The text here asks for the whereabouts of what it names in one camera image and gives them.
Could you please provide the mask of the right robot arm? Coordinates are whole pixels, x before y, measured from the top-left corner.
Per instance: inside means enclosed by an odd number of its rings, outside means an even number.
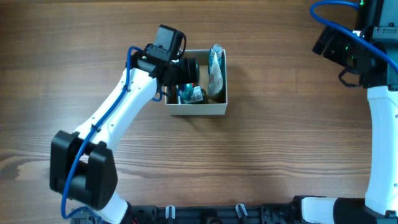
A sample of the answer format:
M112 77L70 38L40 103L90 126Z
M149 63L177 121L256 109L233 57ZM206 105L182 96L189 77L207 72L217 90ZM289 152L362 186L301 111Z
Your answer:
M296 197L302 223L397 223L397 29L326 26L313 51L359 75L371 111L371 174L364 198Z

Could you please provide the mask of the red green toothpaste tube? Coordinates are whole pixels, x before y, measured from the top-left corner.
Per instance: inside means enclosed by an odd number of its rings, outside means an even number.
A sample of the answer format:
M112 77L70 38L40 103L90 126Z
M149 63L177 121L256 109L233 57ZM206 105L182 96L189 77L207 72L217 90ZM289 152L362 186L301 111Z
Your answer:
M192 83L184 84L181 93L181 99L184 103L191 103L193 101L194 86Z

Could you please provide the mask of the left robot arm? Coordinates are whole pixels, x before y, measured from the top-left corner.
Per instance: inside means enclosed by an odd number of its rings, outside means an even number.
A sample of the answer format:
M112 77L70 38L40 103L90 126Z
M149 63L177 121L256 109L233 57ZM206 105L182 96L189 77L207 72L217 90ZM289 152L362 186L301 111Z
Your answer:
M197 82L198 62L161 61L136 54L102 105L74 132L59 131L50 144L49 186L62 195L60 213L86 212L100 223L134 223L131 204L116 192L114 151L141 108L161 86Z

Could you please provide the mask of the white lotion tube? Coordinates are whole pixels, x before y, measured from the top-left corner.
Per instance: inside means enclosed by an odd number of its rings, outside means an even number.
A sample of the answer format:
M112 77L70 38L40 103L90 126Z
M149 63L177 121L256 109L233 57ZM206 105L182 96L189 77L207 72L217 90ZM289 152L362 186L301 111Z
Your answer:
M209 71L208 95L210 98L216 98L223 89L223 75L220 67L220 61L216 54L212 58L212 64Z

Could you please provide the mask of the green white soap packet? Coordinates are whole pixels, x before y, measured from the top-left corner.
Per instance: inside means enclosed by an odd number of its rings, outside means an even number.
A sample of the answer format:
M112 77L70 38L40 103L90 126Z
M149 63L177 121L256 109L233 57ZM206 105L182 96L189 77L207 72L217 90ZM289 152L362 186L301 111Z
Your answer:
M190 95L189 103L190 104L198 104L203 103L204 97L200 86L195 86L192 89L192 93Z

